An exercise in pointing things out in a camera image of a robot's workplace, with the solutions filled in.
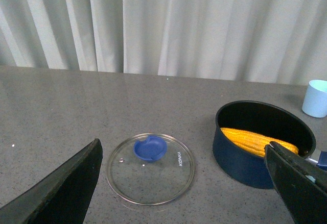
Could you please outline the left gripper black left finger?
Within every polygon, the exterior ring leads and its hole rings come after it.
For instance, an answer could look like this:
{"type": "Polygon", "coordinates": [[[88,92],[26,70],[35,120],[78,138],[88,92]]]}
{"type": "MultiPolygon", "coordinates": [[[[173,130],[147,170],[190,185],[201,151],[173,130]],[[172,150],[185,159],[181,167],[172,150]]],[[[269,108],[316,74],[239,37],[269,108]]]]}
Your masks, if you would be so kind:
{"type": "Polygon", "coordinates": [[[1,223],[83,223],[103,159],[96,138],[25,193],[1,207],[1,223]]]}

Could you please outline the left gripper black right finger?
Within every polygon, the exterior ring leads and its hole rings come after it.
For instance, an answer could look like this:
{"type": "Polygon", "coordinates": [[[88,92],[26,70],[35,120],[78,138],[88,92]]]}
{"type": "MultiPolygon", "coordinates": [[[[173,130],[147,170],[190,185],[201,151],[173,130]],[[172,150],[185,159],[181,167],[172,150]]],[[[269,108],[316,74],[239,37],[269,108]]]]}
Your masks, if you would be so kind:
{"type": "Polygon", "coordinates": [[[277,142],[265,146],[276,192],[295,223],[326,223],[326,171],[277,142]]]}

